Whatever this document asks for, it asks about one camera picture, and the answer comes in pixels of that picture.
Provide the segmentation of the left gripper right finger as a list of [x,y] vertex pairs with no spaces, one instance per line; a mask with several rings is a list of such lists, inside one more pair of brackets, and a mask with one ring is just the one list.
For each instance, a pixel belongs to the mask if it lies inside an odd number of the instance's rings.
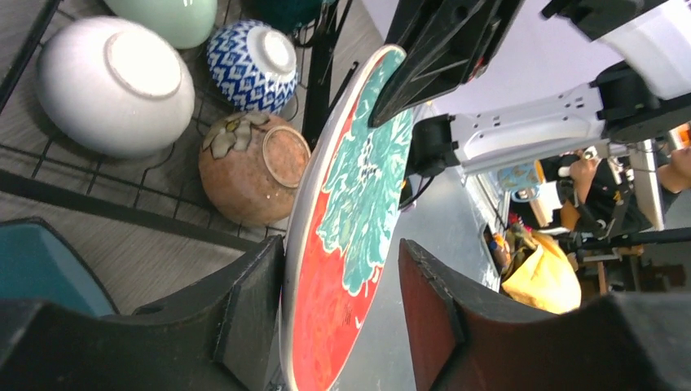
[[566,314],[523,305],[403,239],[419,390],[687,390],[690,295],[613,293]]

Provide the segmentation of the brown speckled bowl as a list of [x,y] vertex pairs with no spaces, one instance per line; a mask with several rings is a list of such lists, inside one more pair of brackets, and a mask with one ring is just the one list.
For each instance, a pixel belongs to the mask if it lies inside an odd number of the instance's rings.
[[236,112],[203,138],[198,169],[211,204],[230,221],[269,226],[289,216],[310,147],[280,116]]

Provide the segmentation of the blue white patterned bowl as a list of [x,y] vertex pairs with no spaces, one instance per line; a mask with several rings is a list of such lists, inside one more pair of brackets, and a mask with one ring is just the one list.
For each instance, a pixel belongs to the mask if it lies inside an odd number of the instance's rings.
[[279,114],[297,88],[297,53],[288,37],[260,20],[237,20],[212,34],[209,72],[240,111]]

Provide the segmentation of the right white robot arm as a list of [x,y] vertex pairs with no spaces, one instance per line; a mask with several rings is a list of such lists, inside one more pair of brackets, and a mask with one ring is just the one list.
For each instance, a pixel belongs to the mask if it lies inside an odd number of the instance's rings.
[[[369,122],[456,90],[485,71],[522,7],[519,1],[401,1],[386,42],[405,60],[385,83]],[[541,11],[570,24],[621,61],[561,93],[486,112],[417,123],[407,174],[460,166],[481,173],[600,141],[636,143],[690,118],[687,1],[551,1]]]

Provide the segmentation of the cream bowl red rim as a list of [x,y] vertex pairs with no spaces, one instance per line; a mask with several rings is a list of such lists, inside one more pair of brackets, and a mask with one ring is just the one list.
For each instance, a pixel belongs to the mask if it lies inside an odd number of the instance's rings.
[[45,114],[71,140],[125,159],[174,143],[196,97],[187,65],[166,40],[112,16],[76,20],[49,38],[36,87]]

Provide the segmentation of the teal square plate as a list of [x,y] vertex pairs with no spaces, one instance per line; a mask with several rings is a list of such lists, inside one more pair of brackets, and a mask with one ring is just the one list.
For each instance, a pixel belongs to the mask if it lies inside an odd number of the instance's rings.
[[1,223],[1,298],[47,300],[95,317],[119,313],[83,257],[39,217]]

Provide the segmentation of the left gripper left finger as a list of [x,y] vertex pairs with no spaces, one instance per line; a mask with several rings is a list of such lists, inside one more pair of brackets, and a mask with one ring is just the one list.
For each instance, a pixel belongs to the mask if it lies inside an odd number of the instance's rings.
[[131,315],[1,303],[4,390],[261,390],[284,268],[280,236]]

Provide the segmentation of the black wire dish rack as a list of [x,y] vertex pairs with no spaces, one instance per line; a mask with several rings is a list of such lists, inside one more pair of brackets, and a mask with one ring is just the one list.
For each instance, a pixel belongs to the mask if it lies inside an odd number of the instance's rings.
[[117,160],[74,143],[46,117],[35,95],[35,62],[49,38],[73,21],[105,15],[101,1],[1,4],[1,193],[74,212],[244,251],[286,221],[251,227],[225,219],[198,171],[201,141],[231,104],[209,76],[205,47],[181,51],[196,100],[180,138],[152,156]]

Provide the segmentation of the red plate blue flower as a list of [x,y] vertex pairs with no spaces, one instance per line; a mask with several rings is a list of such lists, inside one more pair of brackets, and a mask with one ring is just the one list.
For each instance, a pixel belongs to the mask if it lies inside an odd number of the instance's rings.
[[357,70],[302,175],[285,237],[280,363],[291,390],[328,390],[350,356],[385,267],[412,140],[405,110],[368,124],[405,59],[387,44]]

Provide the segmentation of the light green bowl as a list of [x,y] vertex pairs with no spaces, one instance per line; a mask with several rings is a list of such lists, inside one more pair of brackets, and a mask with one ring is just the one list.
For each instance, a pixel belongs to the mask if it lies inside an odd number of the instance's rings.
[[213,31],[217,0],[105,0],[117,16],[158,33],[176,49],[201,45]]

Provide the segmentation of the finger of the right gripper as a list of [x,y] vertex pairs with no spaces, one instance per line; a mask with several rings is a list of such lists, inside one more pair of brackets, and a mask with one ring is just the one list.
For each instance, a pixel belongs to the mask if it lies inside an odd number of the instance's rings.
[[385,83],[369,124],[456,90],[483,73],[522,7],[521,0],[401,1],[385,39],[406,57]]

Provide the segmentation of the dark green mug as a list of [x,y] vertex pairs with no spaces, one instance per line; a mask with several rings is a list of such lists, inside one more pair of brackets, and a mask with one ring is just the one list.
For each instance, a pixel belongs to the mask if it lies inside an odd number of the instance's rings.
[[317,20],[332,0],[247,0],[246,12],[283,33],[293,33]]

